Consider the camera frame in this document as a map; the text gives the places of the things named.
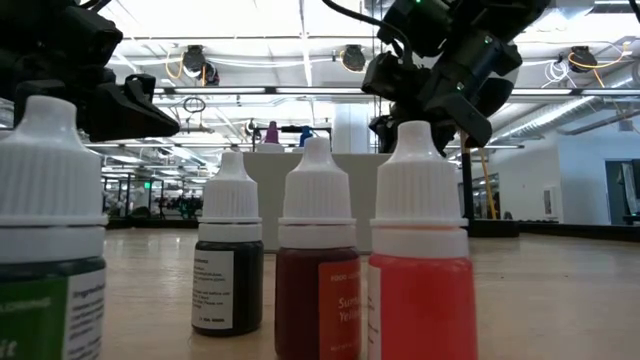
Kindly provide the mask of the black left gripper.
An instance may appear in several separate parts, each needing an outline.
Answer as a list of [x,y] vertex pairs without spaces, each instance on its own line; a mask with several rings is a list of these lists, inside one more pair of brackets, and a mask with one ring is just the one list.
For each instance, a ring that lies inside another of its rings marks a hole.
[[92,142],[168,137],[179,123],[153,103],[156,78],[132,74],[115,83],[106,67],[123,34],[99,15],[104,1],[3,0],[1,97],[13,103],[13,123],[27,98],[44,95],[74,104]]

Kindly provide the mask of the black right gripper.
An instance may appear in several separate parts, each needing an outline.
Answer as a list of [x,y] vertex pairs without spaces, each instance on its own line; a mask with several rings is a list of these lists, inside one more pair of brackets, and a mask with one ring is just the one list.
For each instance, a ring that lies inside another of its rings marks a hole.
[[[425,112],[440,122],[452,120],[475,147],[484,147],[491,138],[492,126],[467,99],[479,92],[491,74],[505,76],[521,64],[516,45],[488,31],[472,29],[448,38],[431,68],[403,64],[389,52],[378,55],[365,74],[362,91],[401,105],[426,105]],[[395,150],[397,126],[392,115],[370,121],[379,153]]]

